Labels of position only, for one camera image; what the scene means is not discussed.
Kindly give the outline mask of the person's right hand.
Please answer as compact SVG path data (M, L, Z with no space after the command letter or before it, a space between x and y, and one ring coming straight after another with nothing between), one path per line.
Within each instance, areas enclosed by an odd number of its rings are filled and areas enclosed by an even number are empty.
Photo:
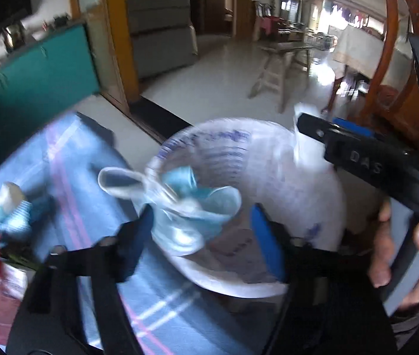
M375 288L387 285L392 277L389 261L394 254L394 241L390 229L391 204L386 200L378 214L379 226L374 238L369 277ZM419 249L419 224L415 227L414 241ZM399 309L409 309L419 304L419 281L403 298Z

